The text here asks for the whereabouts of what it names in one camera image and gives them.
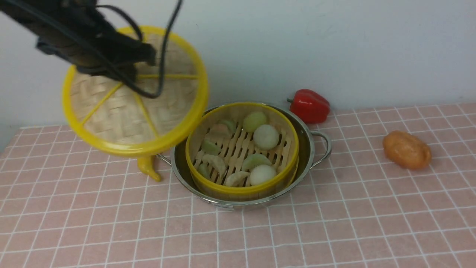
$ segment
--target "yellow steamer lid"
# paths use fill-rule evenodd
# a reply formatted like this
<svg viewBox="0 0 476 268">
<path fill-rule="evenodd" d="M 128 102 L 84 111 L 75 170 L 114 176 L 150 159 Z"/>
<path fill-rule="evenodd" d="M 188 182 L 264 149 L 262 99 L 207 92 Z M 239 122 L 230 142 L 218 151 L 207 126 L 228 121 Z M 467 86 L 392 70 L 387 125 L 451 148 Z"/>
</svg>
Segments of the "yellow steamer lid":
<svg viewBox="0 0 476 268">
<path fill-rule="evenodd" d="M 150 26 L 142 26 L 141 30 L 144 41 L 158 52 L 158 66 L 165 30 Z M 132 28 L 119 32 L 134 36 Z M 137 85 L 141 89 L 157 90 L 157 66 L 136 64 Z M 198 126 L 207 107 L 207 74 L 194 48 L 173 33 L 169 36 L 165 68 L 161 95 L 148 99 L 118 81 L 81 74 L 71 66 L 64 83 L 63 106 L 72 130 L 101 151 L 138 157 L 139 167 L 141 161 L 148 162 L 145 159 L 177 145 Z"/>
</svg>

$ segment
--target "metal pot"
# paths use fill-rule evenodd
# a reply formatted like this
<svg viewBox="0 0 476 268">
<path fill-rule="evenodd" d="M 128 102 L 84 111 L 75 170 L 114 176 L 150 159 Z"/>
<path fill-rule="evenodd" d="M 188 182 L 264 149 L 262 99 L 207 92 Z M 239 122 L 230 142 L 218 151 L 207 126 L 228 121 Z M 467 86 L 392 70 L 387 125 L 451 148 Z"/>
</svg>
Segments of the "metal pot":
<svg viewBox="0 0 476 268">
<path fill-rule="evenodd" d="M 217 206 L 226 210 L 243 210 L 243 209 L 249 210 L 249 209 L 269 206 L 273 203 L 273 201 L 276 201 L 276 199 L 280 198 L 281 196 L 289 192 L 291 189 L 296 187 L 296 185 L 298 185 L 304 179 L 304 177 L 306 176 L 306 174 L 309 172 L 311 168 L 317 166 L 324 159 L 329 157 L 332 151 L 332 144 L 331 144 L 330 138 L 326 134 L 321 133 L 319 131 L 310 131 L 308 127 L 306 126 L 306 124 L 304 124 L 304 122 L 302 122 L 301 119 L 299 119 L 296 115 L 294 115 L 290 111 L 281 109 L 279 107 L 276 107 L 274 105 L 267 104 L 267 103 L 264 103 L 264 105 L 270 106 L 280 111 L 281 113 L 283 113 L 295 127 L 298 138 L 299 138 L 299 163 L 297 166 L 296 179 L 290 186 L 288 186 L 284 190 L 272 196 L 268 196 L 265 198 L 252 200 L 252 201 L 246 201 L 246 202 L 233 202 L 233 201 L 225 201 L 225 200 L 212 198 L 199 192 L 197 186 L 193 182 L 192 176 L 190 174 L 190 170 L 187 166 L 187 161 L 185 159 L 186 140 L 182 141 L 181 143 L 179 143 L 178 145 L 176 145 L 175 147 L 171 149 L 171 153 L 170 153 L 171 161 L 163 155 L 158 155 L 158 157 L 172 166 L 172 170 L 174 171 L 180 183 L 182 183 L 182 185 L 185 186 L 185 188 L 187 188 L 190 192 L 198 196 L 201 200 L 203 200 L 206 203 L 212 204 L 214 206 Z M 213 109 L 216 109 L 217 107 L 211 108 L 205 113 L 208 113 L 212 111 Z M 320 136 L 326 142 L 326 152 L 319 160 L 317 160 L 314 163 L 313 163 L 313 158 L 314 158 L 315 148 L 314 148 L 313 136 Z"/>
</svg>

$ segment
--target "woven bamboo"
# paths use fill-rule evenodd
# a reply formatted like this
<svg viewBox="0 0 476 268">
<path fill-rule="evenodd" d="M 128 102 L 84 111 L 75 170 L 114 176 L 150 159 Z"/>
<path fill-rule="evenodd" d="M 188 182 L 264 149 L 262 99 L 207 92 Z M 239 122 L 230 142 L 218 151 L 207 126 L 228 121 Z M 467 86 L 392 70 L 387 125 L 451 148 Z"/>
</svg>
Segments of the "woven bamboo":
<svg viewBox="0 0 476 268">
<path fill-rule="evenodd" d="M 262 151 L 257 148 L 253 142 L 253 134 L 242 130 L 243 119 L 249 113 L 255 111 L 264 112 L 268 117 L 268 124 L 275 127 L 280 134 L 278 145 L 269 151 Z M 237 131 L 234 135 L 224 137 L 210 132 L 210 128 L 221 119 L 237 122 Z M 201 143 L 205 138 L 221 147 L 219 156 L 223 158 L 227 166 L 225 176 L 219 176 L 216 170 L 208 166 L 210 181 L 214 183 L 213 185 L 205 184 L 204 181 L 206 179 L 204 177 L 196 176 L 192 172 L 195 183 L 207 195 L 229 201 L 253 200 L 272 195 L 284 189 L 294 178 L 298 149 L 296 131 L 286 118 L 274 109 L 271 110 L 265 106 L 244 103 L 240 105 L 225 105 L 207 114 L 187 140 L 189 143 L 187 153 L 193 165 L 191 168 L 195 170 L 203 163 L 202 157 L 205 155 L 205 152 L 201 148 Z M 249 170 L 241 170 L 241 167 L 246 157 L 251 154 L 265 155 L 271 161 L 272 166 L 278 172 L 275 182 L 259 191 L 247 190 L 256 188 L 255 186 L 249 187 L 249 178 L 246 178 L 240 187 L 223 186 L 225 179 L 233 173 L 238 171 L 249 172 Z M 292 167 L 286 173 L 283 173 L 290 165 Z"/>
<path fill-rule="evenodd" d="M 159 52 L 162 36 L 145 34 Z M 157 64 L 160 53 L 157 53 Z M 145 91 L 158 86 L 158 67 L 136 64 L 137 84 Z M 171 131 L 189 112 L 198 88 L 197 74 L 188 54 L 172 40 L 166 54 L 166 80 L 156 99 L 143 98 L 112 79 L 76 73 L 70 98 L 76 118 L 98 138 L 114 144 L 140 144 Z"/>
</svg>

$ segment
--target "bamboo steamer basket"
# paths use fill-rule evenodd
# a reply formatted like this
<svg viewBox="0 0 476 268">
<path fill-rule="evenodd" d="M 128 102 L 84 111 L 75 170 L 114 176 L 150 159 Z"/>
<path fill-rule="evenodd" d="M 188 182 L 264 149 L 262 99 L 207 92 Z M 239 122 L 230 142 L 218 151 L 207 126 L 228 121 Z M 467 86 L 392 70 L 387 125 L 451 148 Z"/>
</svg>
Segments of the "bamboo steamer basket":
<svg viewBox="0 0 476 268">
<path fill-rule="evenodd" d="M 244 118 L 251 112 L 257 111 L 264 112 L 268 118 L 267 123 L 275 127 L 280 134 L 278 145 L 269 151 L 257 148 L 252 140 L 253 134 L 242 129 Z M 231 138 L 217 137 L 209 133 L 211 126 L 222 119 L 237 122 L 237 131 Z M 197 171 L 205 155 L 201 148 L 205 138 L 222 148 L 219 156 L 224 159 L 227 166 L 225 176 L 219 176 L 216 170 L 209 167 L 211 173 L 208 180 Z M 187 139 L 186 159 L 192 178 L 202 193 L 221 200 L 250 201 L 271 196 L 292 183 L 298 166 L 298 148 L 298 134 L 291 121 L 282 113 L 260 103 L 231 103 L 211 111 L 202 118 L 198 127 Z M 251 154 L 265 155 L 277 170 L 277 176 L 256 186 L 224 186 L 225 179 L 241 171 L 243 161 Z"/>
</svg>

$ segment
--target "black cable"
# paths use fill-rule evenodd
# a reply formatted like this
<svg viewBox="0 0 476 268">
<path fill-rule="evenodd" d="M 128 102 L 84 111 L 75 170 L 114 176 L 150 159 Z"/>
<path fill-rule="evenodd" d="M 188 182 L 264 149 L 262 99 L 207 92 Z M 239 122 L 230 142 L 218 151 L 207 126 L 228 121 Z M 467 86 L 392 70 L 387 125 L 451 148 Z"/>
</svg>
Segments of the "black cable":
<svg viewBox="0 0 476 268">
<path fill-rule="evenodd" d="M 141 88 L 139 88 L 134 81 L 129 79 L 129 77 L 125 76 L 120 70 L 118 70 L 114 64 L 112 64 L 104 55 L 102 55 L 101 52 L 99 52 L 96 48 L 94 48 L 92 45 L 89 44 L 89 42 L 85 41 L 82 37 L 78 36 L 76 33 L 72 32 L 69 30 L 67 27 L 61 25 L 60 23 L 56 22 L 53 20 L 50 16 L 38 11 L 36 8 L 18 1 L 18 0 L 4 0 L 5 2 L 17 6 L 26 12 L 29 12 L 31 15 L 35 16 L 37 19 L 40 19 L 46 24 L 49 24 L 51 27 L 56 28 L 59 30 L 61 33 L 66 35 L 68 38 L 82 46 L 84 49 L 88 50 L 90 53 L 94 54 L 97 59 L 106 67 L 106 69 L 111 72 L 113 75 L 117 76 L 126 86 L 128 86 L 131 90 L 134 92 L 150 99 L 155 99 L 160 96 L 162 93 L 163 89 L 163 84 L 164 84 L 164 73 L 165 73 L 165 53 L 166 53 L 166 45 L 168 42 L 169 34 L 170 31 L 172 30 L 173 23 L 175 22 L 175 19 L 180 11 L 180 7 L 182 5 L 183 0 L 178 0 L 175 10 L 172 14 L 172 17 L 170 18 L 169 24 L 167 26 L 164 39 L 162 42 L 162 49 L 160 53 L 160 62 L 159 62 L 159 88 L 157 92 L 155 93 L 148 93 L 146 91 L 143 91 Z"/>
</svg>

